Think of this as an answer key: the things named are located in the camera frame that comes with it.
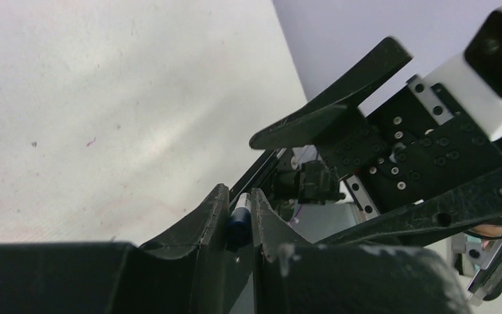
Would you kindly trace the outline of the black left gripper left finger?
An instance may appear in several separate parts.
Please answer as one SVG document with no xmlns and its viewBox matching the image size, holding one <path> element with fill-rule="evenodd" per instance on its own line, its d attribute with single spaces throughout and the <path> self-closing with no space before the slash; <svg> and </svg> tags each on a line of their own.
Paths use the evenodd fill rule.
<svg viewBox="0 0 502 314">
<path fill-rule="evenodd" d="M 229 190 L 141 246 L 0 244 L 0 313 L 222 313 Z"/>
</svg>

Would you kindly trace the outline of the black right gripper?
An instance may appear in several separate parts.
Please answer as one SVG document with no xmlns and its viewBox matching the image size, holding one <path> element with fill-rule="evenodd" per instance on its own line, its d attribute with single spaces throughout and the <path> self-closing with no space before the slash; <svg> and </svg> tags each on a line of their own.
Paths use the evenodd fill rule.
<svg viewBox="0 0 502 314">
<path fill-rule="evenodd" d="M 442 124 L 417 98 L 423 84 L 401 89 L 369 116 L 358 109 L 411 60 L 386 37 L 306 105 L 255 133 L 249 147 L 270 151 L 231 196 L 260 188 L 276 204 L 353 202 L 386 213 L 321 239 L 323 245 L 428 245 L 502 217 L 502 149 L 443 85 L 428 89 L 440 110 L 452 113 Z"/>
</svg>

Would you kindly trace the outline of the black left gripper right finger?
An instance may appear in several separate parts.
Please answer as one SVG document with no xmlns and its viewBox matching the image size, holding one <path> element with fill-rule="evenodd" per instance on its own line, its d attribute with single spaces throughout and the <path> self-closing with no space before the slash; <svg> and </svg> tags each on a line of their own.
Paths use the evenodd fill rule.
<svg viewBox="0 0 502 314">
<path fill-rule="evenodd" d="M 435 252 L 312 244 L 250 195 L 256 313 L 470 313 L 456 276 Z"/>
</svg>

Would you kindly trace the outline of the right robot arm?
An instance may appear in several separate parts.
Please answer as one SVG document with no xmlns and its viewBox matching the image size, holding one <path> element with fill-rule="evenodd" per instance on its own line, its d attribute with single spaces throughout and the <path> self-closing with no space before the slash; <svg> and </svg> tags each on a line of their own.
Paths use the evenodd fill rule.
<svg viewBox="0 0 502 314">
<path fill-rule="evenodd" d="M 342 181 L 365 214 L 325 243 L 418 247 L 454 236 L 479 238 L 466 255 L 478 264 L 469 291 L 490 300 L 502 287 L 502 234 L 477 224 L 502 222 L 502 126 L 493 135 L 481 114 L 502 104 L 502 48 L 475 41 L 427 77 L 415 75 L 373 113 L 359 104 L 411 60 L 394 38 L 381 41 L 324 92 L 257 132 L 253 149 L 312 145 L 318 171 L 297 189 L 322 197 L 316 177 Z"/>
</svg>

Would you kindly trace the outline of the white marker pen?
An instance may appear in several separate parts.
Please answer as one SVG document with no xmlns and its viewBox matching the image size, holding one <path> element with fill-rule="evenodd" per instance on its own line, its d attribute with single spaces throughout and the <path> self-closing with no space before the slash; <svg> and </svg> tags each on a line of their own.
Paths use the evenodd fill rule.
<svg viewBox="0 0 502 314">
<path fill-rule="evenodd" d="M 246 210 L 248 213 L 251 209 L 251 195 L 249 193 L 242 193 L 235 205 L 235 210 Z"/>
</svg>

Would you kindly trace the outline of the blue marker cap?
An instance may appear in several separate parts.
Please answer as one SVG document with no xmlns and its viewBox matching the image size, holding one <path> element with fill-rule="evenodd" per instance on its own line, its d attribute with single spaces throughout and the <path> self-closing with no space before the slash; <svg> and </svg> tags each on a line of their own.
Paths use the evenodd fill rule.
<svg viewBox="0 0 502 314">
<path fill-rule="evenodd" d="M 244 207 L 236 208 L 226 226 L 227 250 L 237 251 L 247 246 L 252 239 L 250 212 Z"/>
</svg>

